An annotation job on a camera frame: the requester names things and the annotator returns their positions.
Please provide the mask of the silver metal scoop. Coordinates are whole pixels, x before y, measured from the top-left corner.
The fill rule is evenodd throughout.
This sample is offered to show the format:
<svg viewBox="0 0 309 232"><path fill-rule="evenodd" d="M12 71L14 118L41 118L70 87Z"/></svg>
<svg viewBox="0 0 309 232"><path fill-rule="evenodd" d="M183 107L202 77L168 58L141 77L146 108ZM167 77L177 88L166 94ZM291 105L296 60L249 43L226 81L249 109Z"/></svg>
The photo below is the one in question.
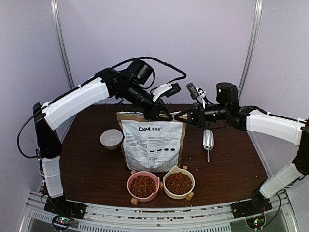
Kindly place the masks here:
<svg viewBox="0 0 309 232"><path fill-rule="evenodd" d="M210 151L214 147L214 134L211 130L203 131L203 148L207 151L207 163L210 162Z"/></svg>

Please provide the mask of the brown pet food bag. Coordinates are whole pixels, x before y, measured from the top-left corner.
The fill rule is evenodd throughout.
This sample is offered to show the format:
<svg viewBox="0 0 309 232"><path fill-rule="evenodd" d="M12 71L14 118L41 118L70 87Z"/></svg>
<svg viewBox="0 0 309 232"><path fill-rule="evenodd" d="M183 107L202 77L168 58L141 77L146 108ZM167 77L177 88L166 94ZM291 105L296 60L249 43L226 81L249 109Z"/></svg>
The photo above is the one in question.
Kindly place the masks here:
<svg viewBox="0 0 309 232"><path fill-rule="evenodd" d="M182 162L186 124L146 120L140 112L117 112L128 169L164 173Z"/></svg>

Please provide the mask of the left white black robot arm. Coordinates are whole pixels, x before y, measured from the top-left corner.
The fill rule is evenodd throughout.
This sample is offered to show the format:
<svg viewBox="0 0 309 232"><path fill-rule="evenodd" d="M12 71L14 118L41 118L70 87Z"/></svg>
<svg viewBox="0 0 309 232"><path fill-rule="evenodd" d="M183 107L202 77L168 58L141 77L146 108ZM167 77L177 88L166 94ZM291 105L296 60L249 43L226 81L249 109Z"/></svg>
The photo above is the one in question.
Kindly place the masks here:
<svg viewBox="0 0 309 232"><path fill-rule="evenodd" d="M56 134L60 125L89 106L116 96L143 109L145 119L163 120L160 116L167 108L160 96L172 89L170 83L157 87L148 93L142 85L154 73L153 68L143 58L130 59L130 65L121 71L115 66L105 68L78 85L73 90L44 104L36 104L35 130L42 163L43 179L48 195L52 198L50 206L60 215L66 214L70 207L62 197L60 155L62 143Z"/></svg>

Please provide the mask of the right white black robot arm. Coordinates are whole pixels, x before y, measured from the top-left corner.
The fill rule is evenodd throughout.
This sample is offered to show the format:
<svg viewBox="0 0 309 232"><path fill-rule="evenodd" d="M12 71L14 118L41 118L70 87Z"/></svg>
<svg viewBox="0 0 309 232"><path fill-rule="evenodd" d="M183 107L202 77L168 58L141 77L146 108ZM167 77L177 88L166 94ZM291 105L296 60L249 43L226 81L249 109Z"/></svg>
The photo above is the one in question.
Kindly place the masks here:
<svg viewBox="0 0 309 232"><path fill-rule="evenodd" d="M253 199L248 201L247 208L251 213L258 213L265 207L266 199L309 174L308 120L274 115L257 106L240 106L238 88L232 83L217 83L217 103L211 103L192 83L186 87L191 98L197 102L177 113L175 120L198 128L204 127L206 122L223 120L237 130L266 134L299 147L294 159L266 180L252 196Z"/></svg>

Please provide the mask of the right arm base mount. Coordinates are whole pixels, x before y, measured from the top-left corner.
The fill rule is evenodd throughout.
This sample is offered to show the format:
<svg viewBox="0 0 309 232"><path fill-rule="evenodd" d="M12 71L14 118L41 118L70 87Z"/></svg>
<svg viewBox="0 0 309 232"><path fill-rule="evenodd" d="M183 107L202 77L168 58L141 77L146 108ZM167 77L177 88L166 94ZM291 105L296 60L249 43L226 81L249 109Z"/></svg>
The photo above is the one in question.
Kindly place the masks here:
<svg viewBox="0 0 309 232"><path fill-rule="evenodd" d="M270 199L265 198L258 189L256 189L249 200L237 201L231 204L234 218L242 218L255 214L262 214L272 209Z"/></svg>

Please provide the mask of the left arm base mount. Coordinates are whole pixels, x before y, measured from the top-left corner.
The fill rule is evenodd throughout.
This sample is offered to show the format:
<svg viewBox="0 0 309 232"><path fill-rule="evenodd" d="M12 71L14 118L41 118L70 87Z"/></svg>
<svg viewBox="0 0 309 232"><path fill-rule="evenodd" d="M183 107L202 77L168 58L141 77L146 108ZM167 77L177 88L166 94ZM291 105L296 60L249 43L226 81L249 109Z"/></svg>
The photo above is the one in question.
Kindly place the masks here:
<svg viewBox="0 0 309 232"><path fill-rule="evenodd" d="M67 201L65 196L57 198L48 197L44 210L70 219L83 219L86 205Z"/></svg>

